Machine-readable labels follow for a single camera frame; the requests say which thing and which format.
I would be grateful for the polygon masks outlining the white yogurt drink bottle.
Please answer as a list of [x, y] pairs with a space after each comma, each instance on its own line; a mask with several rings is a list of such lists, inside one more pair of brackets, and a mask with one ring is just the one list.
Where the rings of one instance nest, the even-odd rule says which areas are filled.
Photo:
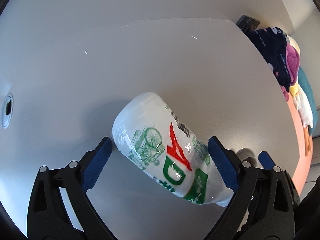
[[156, 93], [140, 94], [123, 108], [113, 123], [112, 139], [121, 154], [175, 196], [197, 205], [229, 204], [233, 191], [207, 145]]

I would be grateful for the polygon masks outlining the teal pillow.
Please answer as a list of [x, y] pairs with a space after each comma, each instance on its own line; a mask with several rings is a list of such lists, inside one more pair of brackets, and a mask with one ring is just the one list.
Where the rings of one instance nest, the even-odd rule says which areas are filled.
[[318, 122], [317, 105], [313, 96], [313, 91], [312, 91], [310, 82], [308, 81], [307, 75], [301, 66], [299, 67], [299, 71], [298, 71], [298, 83], [302, 88], [302, 90], [304, 91], [304, 93], [306, 94], [308, 101], [310, 103], [312, 117], [313, 117], [313, 120], [312, 120], [313, 127], [308, 127], [308, 129], [309, 129], [309, 135], [312, 135], [316, 129], [317, 122]]

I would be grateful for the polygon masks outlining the pink fleece blanket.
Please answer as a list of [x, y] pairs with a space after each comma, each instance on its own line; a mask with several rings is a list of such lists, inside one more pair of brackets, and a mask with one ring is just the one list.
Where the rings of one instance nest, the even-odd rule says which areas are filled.
[[295, 47], [291, 44], [286, 45], [286, 60], [285, 60], [285, 75], [284, 81], [281, 81], [280, 88], [285, 97], [285, 100], [289, 100], [290, 88], [294, 87], [298, 81], [298, 71], [300, 67], [300, 55]]

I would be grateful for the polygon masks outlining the navy patterned blanket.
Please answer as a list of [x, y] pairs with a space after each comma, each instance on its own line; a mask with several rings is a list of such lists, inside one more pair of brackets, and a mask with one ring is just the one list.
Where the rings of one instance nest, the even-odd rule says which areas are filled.
[[286, 64], [287, 40], [284, 32], [278, 27], [267, 27], [250, 31], [247, 37], [271, 68], [279, 85], [288, 91], [291, 76]]

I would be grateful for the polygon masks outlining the black wall socket panel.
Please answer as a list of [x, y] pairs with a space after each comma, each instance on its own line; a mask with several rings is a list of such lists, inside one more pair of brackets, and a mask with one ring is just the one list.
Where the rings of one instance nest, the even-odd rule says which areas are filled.
[[250, 31], [256, 30], [259, 24], [259, 20], [247, 15], [242, 15], [236, 22], [236, 26], [245, 34]]

